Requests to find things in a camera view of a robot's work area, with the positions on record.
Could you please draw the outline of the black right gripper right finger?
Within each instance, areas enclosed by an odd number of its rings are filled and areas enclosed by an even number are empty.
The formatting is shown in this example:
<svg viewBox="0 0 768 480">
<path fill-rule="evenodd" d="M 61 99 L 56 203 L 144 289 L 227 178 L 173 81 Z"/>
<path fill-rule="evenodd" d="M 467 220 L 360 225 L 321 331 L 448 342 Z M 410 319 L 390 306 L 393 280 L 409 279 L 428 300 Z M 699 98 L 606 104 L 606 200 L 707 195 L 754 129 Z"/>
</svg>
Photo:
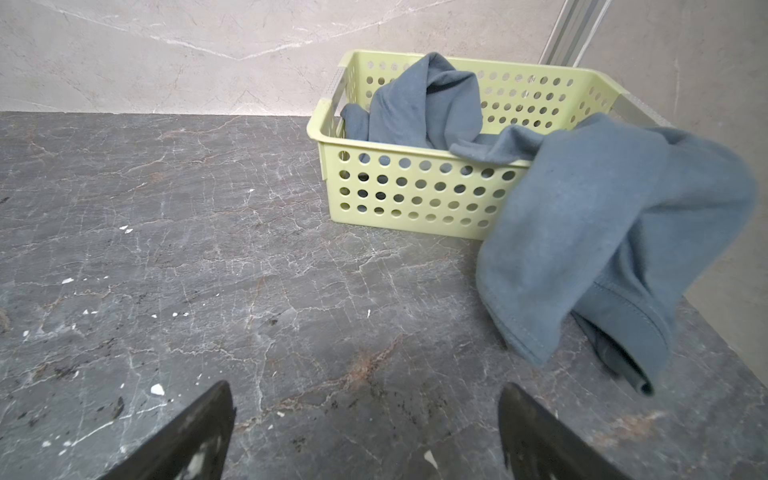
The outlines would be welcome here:
<svg viewBox="0 0 768 480">
<path fill-rule="evenodd" d="M 575 432 L 516 383 L 498 402 L 504 465 L 516 479 L 626 479 Z"/>
</svg>

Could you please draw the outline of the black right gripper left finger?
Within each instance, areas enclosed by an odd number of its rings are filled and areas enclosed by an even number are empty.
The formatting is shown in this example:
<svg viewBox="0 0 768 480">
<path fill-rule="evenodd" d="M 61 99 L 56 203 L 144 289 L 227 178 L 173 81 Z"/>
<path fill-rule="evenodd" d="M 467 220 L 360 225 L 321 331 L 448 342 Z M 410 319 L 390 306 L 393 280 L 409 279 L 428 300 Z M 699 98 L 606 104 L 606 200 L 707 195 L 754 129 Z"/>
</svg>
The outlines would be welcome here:
<svg viewBox="0 0 768 480">
<path fill-rule="evenodd" d="M 228 382 L 218 381 L 105 479 L 220 479 L 236 408 Z"/>
</svg>

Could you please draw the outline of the blue-grey t-shirt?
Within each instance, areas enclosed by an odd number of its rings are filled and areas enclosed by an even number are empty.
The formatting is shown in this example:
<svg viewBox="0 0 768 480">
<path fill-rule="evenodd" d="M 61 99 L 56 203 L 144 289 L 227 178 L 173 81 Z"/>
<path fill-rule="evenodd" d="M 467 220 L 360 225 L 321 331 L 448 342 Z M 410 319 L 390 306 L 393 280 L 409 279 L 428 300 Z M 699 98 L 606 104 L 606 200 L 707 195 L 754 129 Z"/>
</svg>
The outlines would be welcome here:
<svg viewBox="0 0 768 480">
<path fill-rule="evenodd" d="M 485 134 L 477 77 L 437 53 L 377 91 L 369 109 L 341 115 L 352 140 L 529 161 L 479 250 L 483 305 L 536 366 L 572 316 L 605 366 L 648 396 L 671 354 L 678 303 L 757 201 L 738 155 L 683 130 L 596 113 L 565 131 Z"/>
</svg>

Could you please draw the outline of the light green plastic basket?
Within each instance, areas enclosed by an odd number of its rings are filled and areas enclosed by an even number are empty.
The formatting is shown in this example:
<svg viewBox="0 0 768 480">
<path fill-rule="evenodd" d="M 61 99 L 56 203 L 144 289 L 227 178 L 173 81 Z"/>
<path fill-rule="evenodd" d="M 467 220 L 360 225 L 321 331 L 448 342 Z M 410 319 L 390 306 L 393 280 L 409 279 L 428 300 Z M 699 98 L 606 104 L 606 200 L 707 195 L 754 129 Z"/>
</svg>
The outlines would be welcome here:
<svg viewBox="0 0 768 480">
<path fill-rule="evenodd" d="M 418 60 L 416 53 L 351 50 L 340 61 L 308 122 L 319 149 L 330 217 L 339 223 L 484 239 L 509 192 L 529 170 L 464 161 L 445 150 L 351 140 L 340 105 L 369 108 L 375 92 Z M 609 76 L 590 69 L 450 58 L 478 76 L 482 131 L 509 125 L 537 133 L 571 130 L 608 113 L 625 95 Z"/>
</svg>

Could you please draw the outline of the aluminium frame post right corner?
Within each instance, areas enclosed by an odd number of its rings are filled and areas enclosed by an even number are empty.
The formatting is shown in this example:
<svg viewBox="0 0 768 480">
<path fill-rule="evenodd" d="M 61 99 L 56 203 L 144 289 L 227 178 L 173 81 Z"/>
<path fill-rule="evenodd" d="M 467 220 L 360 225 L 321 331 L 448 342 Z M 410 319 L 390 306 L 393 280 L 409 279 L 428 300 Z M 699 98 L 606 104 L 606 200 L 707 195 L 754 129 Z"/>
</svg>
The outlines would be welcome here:
<svg viewBox="0 0 768 480">
<path fill-rule="evenodd" d="M 611 3 L 611 0 L 566 0 L 539 63 L 577 67 Z"/>
</svg>

